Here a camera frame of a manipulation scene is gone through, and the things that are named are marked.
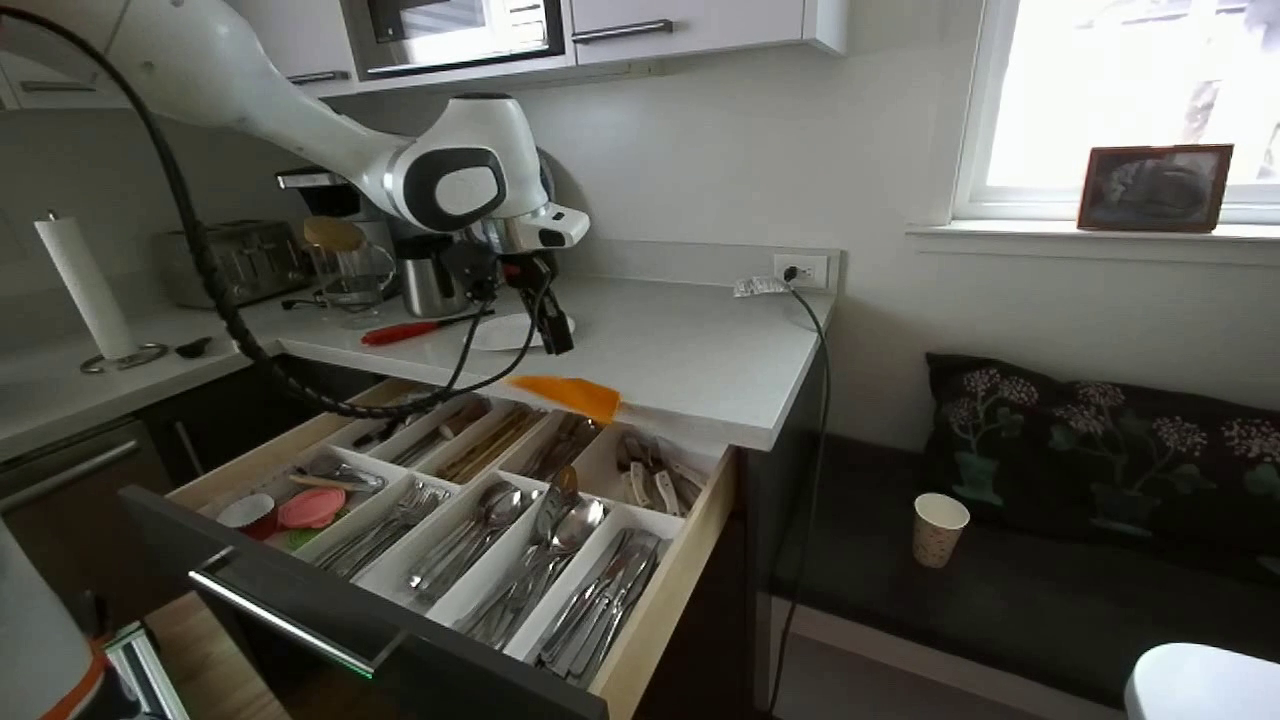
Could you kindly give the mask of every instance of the dark cushion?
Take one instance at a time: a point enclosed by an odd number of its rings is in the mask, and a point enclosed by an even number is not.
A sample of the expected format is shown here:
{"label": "dark cushion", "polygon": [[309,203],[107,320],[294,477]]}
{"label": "dark cushion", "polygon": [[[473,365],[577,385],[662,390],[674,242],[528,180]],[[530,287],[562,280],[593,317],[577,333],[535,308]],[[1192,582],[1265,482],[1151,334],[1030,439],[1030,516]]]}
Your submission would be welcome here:
{"label": "dark cushion", "polygon": [[1280,579],[1280,410],[927,357],[923,487],[975,520]]}

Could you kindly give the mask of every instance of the kitchen counter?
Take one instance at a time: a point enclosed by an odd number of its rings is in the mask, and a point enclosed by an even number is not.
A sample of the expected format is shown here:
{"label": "kitchen counter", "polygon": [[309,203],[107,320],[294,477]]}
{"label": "kitchen counter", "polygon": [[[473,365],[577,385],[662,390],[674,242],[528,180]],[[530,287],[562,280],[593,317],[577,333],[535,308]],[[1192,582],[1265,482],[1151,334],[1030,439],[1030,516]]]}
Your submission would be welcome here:
{"label": "kitchen counter", "polygon": [[[686,439],[772,447],[817,352],[817,333],[793,295],[737,298],[726,287],[560,280],[555,295],[577,320],[577,348],[530,352],[517,373],[587,374],[624,395],[624,421]],[[399,298],[374,313],[319,313],[261,302],[247,325],[268,352],[444,385],[462,343],[462,325],[434,334],[362,348],[361,333],[411,320]],[[0,460],[74,436],[113,415],[181,395],[247,367],[210,313],[157,313],[135,320],[141,340],[182,343],[215,334],[198,361],[169,352],[135,373],[85,374],[88,334],[0,361]],[[512,352],[473,352],[462,385],[500,373]]]}

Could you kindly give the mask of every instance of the window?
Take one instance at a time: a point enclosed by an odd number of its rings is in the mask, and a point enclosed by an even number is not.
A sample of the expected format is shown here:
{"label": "window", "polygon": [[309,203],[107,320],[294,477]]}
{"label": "window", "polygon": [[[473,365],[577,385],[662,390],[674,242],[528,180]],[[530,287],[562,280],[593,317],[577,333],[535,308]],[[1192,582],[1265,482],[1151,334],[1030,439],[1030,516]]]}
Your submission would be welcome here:
{"label": "window", "polygon": [[1073,221],[1097,143],[1236,143],[1224,221],[1280,221],[1280,0],[983,0],[954,221]]}

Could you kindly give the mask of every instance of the white cup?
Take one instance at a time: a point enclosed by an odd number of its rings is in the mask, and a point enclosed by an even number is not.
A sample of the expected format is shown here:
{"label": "white cup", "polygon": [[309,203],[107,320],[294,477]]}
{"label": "white cup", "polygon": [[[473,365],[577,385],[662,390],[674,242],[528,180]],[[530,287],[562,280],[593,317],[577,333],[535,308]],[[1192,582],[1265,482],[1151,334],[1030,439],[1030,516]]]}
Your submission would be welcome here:
{"label": "white cup", "polygon": [[915,532],[911,532],[911,555],[923,569],[948,569],[959,532],[967,526],[967,508],[954,497],[945,492],[918,492],[915,497]]}

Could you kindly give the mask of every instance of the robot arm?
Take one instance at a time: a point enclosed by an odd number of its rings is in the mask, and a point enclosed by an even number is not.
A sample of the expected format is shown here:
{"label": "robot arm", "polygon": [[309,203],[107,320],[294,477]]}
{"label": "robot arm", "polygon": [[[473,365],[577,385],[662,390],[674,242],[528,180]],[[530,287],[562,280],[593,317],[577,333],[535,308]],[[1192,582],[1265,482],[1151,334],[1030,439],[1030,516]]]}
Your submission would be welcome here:
{"label": "robot arm", "polygon": [[411,141],[294,90],[225,0],[0,0],[95,43],[157,114],[237,127],[353,180],[422,233],[500,222],[500,256],[572,246],[587,216],[546,203],[528,121],[509,95],[458,95]]}

